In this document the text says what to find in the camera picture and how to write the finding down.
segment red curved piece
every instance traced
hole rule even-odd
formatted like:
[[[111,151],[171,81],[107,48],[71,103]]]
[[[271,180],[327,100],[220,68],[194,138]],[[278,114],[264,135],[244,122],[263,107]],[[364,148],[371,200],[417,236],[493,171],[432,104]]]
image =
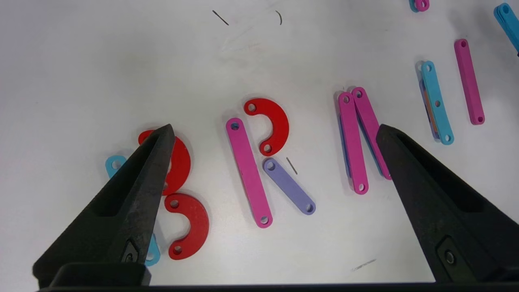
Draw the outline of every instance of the red curved piece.
[[[197,199],[181,193],[167,196],[164,205],[169,212],[186,216],[191,224],[189,233],[170,245],[169,257],[173,260],[182,260],[194,255],[206,242],[209,233],[209,217],[206,209]]]
[[[153,130],[144,131],[139,135],[139,145],[144,139],[148,138]],[[189,171],[191,170],[191,157],[186,145],[179,137],[175,138],[173,146],[173,155],[171,156],[171,169],[166,175],[166,184],[162,195],[168,195],[178,191],[187,180]]]
[[[275,102],[266,98],[254,98],[243,106],[247,115],[266,115],[272,122],[272,135],[259,145],[259,151],[264,156],[278,153],[289,137],[289,119],[283,109]]]

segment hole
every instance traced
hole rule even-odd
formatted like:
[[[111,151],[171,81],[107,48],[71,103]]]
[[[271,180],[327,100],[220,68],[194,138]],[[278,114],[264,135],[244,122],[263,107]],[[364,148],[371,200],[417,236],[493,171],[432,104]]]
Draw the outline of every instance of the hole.
[[[445,261],[450,264],[451,266],[454,266],[456,264],[456,257],[454,256],[453,252],[450,250],[445,251]]]
[[[172,200],[169,205],[171,206],[171,208],[173,209],[177,209],[179,207],[179,202],[177,200]]]
[[[270,161],[267,163],[267,169],[268,170],[274,170],[274,168],[276,168],[274,162]]]
[[[120,169],[120,168],[121,168],[121,165],[122,165],[122,164],[121,164],[121,161],[119,161],[119,160],[114,160],[114,161],[112,161],[112,168],[113,168],[113,169]]]
[[[173,253],[178,256],[179,254],[182,253],[182,247],[180,247],[179,245],[175,246],[173,248]]]

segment white surface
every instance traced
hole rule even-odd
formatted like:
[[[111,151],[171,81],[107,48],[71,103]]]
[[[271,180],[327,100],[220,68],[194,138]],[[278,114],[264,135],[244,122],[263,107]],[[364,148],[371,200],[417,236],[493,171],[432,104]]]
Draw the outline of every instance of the white surface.
[[[106,158],[128,156],[141,131],[166,123],[193,159],[182,191],[203,202],[211,227],[198,253],[172,261],[166,250],[188,221],[161,206],[163,257],[150,268],[152,284],[433,281],[364,140],[370,190],[351,189],[333,94],[363,86],[379,122],[409,134],[518,221],[519,58],[494,19],[498,4],[435,0],[415,14],[407,0],[2,1],[3,290],[36,289],[33,262],[107,182]],[[482,126],[469,122],[453,49],[460,37],[472,51]],[[453,145],[431,136],[419,60],[436,65]],[[268,119],[241,109],[259,95],[285,109],[290,136],[275,157],[292,172],[290,158],[317,206],[301,214],[262,174],[274,215],[266,230],[252,219],[224,129],[242,118],[260,163]]]

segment pink bar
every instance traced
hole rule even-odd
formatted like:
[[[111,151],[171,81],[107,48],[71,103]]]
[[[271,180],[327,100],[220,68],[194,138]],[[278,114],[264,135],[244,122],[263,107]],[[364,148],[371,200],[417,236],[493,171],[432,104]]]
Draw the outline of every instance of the pink bar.
[[[225,129],[229,136],[234,159],[240,171],[241,181],[245,187],[245,194],[249,199],[254,220],[260,228],[267,228],[272,224],[272,213],[270,213],[267,196],[261,183],[260,173],[243,122],[234,117],[227,121]]]
[[[472,57],[470,56],[469,42],[462,38],[454,43],[454,51],[456,59],[458,59],[459,73],[463,91],[465,92],[465,100],[467,101],[467,109],[469,110],[470,122],[473,125],[481,125],[485,122],[485,113],[481,104],[480,91],[477,88],[476,74],[472,65]]]
[[[364,165],[359,125],[353,99],[354,97],[351,93],[343,92],[339,95],[338,102],[353,189],[359,195],[363,195],[367,192],[369,186],[367,184],[366,166]]]
[[[382,153],[380,152],[377,144],[377,133],[380,125],[377,121],[377,117],[375,116],[375,112],[371,107],[366,90],[364,90],[362,87],[357,87],[351,91],[351,95],[354,96],[357,114],[360,117],[364,131],[366,131],[368,141],[370,143],[371,149],[373,150],[373,154],[375,154],[380,171],[382,171],[382,175],[386,179],[390,180],[391,176],[389,175],[388,167],[386,166],[386,162],[384,162],[384,158],[382,158]]]

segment mounting hole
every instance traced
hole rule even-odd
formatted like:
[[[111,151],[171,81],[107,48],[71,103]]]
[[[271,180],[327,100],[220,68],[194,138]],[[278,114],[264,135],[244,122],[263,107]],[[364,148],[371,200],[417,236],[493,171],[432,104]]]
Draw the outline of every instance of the mounting hole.
[[[171,208],[173,209],[177,209],[179,207],[179,202],[178,200],[172,200],[169,205],[171,206]]]
[[[451,266],[454,266],[456,264],[456,257],[454,256],[453,252],[450,250],[445,251],[445,261],[450,264]]]
[[[179,245],[175,246],[175,247],[173,248],[173,253],[174,253],[175,255],[178,256],[179,254],[182,253],[182,247],[179,246]]]
[[[272,161],[267,162],[268,170],[274,170],[274,168],[276,168],[276,165],[274,164],[274,162],[272,162]]]
[[[121,166],[122,166],[121,161],[119,161],[119,160],[112,161],[112,168],[113,169],[120,169]]]
[[[249,109],[249,112],[253,113],[256,111],[256,105],[254,105],[253,103],[249,103],[247,109]]]

